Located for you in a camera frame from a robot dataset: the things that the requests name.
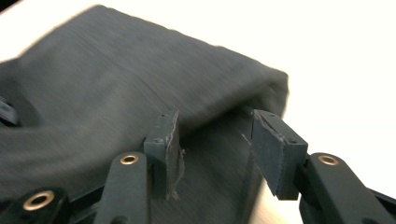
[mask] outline white background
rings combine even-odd
[[[341,157],[368,188],[396,198],[396,2],[25,0],[0,14],[0,62],[94,3],[287,72],[284,120],[309,153]],[[301,222],[297,203],[263,200]]]

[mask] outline gray cloth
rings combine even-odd
[[[0,64],[0,96],[22,125],[0,127],[0,199],[43,186],[75,199],[103,185],[112,159],[137,150],[157,116],[177,109],[186,149],[180,201],[152,202],[153,223],[238,223],[260,183],[249,182],[257,171],[247,108],[281,115],[287,93],[283,72],[93,7]]]

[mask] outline brass grommet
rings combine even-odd
[[[328,165],[338,165],[338,160],[331,156],[319,156],[319,160]]]
[[[127,155],[122,157],[121,159],[121,163],[124,165],[131,165],[134,164],[135,162],[137,162],[139,160],[139,158],[135,155]]]
[[[23,204],[23,209],[26,211],[35,211],[42,207],[47,206],[54,199],[55,195],[51,190],[39,192],[30,197]]]

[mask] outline dark gray fabric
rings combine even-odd
[[[232,223],[230,218],[202,218],[215,217],[208,203],[230,206],[224,208],[226,214],[242,214],[235,208],[241,195],[248,196],[241,188],[249,148],[240,147],[247,142],[235,132],[246,130],[248,119],[241,126],[233,123],[237,116],[223,117],[229,127],[210,134],[200,127],[241,104],[281,115],[287,93],[283,72],[116,10],[94,7],[19,59],[0,64],[0,96],[14,104],[23,126],[0,128],[0,199],[42,186],[62,187],[73,199],[102,185],[112,159],[137,150],[157,116],[177,109],[186,141],[181,203],[154,203],[154,223]],[[194,144],[198,140],[193,133],[216,137]],[[210,157],[212,150],[216,158]],[[245,156],[227,168],[217,164],[221,154]],[[186,212],[178,214],[185,216],[166,215],[177,213],[179,204]]]

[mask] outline folded cloth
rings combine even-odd
[[[139,149],[163,111],[179,110],[180,201],[153,201],[153,223],[243,222],[261,181],[247,108],[281,115],[287,78],[228,49],[93,7],[0,64],[0,96],[22,125],[0,127],[0,201],[44,186],[76,199],[105,183],[114,157]]]

